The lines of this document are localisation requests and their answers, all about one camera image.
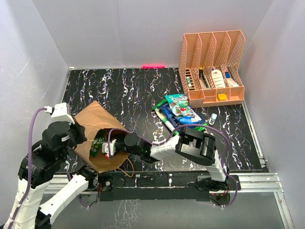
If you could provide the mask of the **brown paper bag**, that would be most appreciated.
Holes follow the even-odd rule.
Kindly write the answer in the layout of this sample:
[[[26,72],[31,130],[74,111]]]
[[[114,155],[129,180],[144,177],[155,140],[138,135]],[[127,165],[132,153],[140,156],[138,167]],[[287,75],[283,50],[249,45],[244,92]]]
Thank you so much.
[[[86,161],[98,173],[108,172],[118,169],[129,157],[129,153],[125,151],[116,152],[107,159],[98,149],[95,156],[90,155],[90,149],[93,141],[102,137],[107,141],[108,133],[114,129],[111,139],[116,134],[126,135],[122,130],[125,129],[122,124],[109,112],[107,112],[97,101],[92,102],[75,116],[76,121],[85,127],[85,137],[87,141],[78,144],[75,152]]]

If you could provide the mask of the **green snack packet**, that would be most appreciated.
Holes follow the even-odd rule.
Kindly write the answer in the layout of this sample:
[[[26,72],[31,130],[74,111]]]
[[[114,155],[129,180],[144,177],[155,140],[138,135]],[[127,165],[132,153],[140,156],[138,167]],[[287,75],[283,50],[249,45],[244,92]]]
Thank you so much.
[[[108,130],[106,131],[100,130],[97,132],[90,148],[90,156],[92,157],[96,157],[98,155],[104,156],[104,153],[102,153],[102,142],[108,141],[108,132],[109,132]]]

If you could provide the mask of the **blue sea salt vinegar bag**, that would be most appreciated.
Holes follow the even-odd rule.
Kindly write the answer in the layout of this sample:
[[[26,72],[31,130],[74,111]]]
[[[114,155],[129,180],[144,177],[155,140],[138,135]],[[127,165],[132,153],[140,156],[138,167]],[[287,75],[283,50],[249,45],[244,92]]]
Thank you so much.
[[[174,118],[167,112],[167,109],[156,108],[156,112],[159,118],[170,131],[173,131],[177,127],[177,123],[175,122]]]

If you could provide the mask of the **white blue snack packet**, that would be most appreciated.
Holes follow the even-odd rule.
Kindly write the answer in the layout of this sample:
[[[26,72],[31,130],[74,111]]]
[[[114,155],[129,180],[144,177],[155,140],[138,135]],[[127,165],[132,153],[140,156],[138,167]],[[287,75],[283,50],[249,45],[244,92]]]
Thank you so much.
[[[187,125],[187,124],[200,124],[203,125],[205,120],[202,119],[198,114],[191,112],[191,116],[175,116],[168,104],[166,102],[161,108],[162,112],[168,118],[168,120],[172,123],[174,127],[179,125]]]

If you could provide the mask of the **small colourful snack packet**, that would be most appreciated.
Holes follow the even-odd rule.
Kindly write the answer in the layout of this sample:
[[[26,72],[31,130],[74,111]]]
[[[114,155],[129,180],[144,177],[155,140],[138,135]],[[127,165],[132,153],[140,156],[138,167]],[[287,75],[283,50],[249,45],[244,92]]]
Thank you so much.
[[[166,95],[165,98],[176,117],[193,117],[193,111],[189,106],[188,97],[185,94]]]

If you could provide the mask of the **blue M&M candy packet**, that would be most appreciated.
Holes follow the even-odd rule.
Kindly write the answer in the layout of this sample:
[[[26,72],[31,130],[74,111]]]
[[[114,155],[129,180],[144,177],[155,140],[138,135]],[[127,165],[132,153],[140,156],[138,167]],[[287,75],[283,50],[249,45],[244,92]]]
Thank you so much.
[[[177,119],[179,123],[183,125],[198,124],[202,121],[201,117],[199,117],[197,114],[191,116],[180,115],[177,117]]]

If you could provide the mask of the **green Chuba chips bag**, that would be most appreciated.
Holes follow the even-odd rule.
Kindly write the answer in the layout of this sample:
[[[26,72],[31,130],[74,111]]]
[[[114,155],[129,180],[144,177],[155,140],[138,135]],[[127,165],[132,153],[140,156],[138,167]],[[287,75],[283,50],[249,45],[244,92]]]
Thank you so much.
[[[187,115],[176,116],[166,99],[159,102],[153,110],[156,112],[157,116],[165,124],[165,126],[172,132],[176,127],[180,125],[188,124],[200,124],[208,126],[206,121],[202,119],[192,108],[189,107],[189,112]]]

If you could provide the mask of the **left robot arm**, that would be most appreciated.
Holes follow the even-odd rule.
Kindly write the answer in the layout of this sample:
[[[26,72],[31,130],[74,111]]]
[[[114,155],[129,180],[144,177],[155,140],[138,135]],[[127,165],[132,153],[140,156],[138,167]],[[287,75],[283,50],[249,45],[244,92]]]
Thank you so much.
[[[97,172],[83,166],[69,176],[57,194],[41,203],[46,188],[55,173],[66,161],[70,149],[85,142],[85,128],[77,122],[51,123],[42,133],[42,140],[31,144],[21,162],[18,190],[7,222],[3,229],[50,229],[59,214],[83,191],[98,186]]]

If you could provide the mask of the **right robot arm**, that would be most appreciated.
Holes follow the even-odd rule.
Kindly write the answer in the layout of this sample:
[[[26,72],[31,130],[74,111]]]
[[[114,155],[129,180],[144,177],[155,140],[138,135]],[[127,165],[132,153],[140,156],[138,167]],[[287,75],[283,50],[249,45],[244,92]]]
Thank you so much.
[[[215,137],[195,129],[184,127],[182,131],[162,142],[152,142],[139,137],[136,133],[119,135],[112,141],[111,153],[120,151],[139,156],[142,161],[154,163],[167,157],[180,155],[209,173],[208,177],[199,178],[196,185],[199,190],[229,191],[229,169],[222,164],[215,144]]]

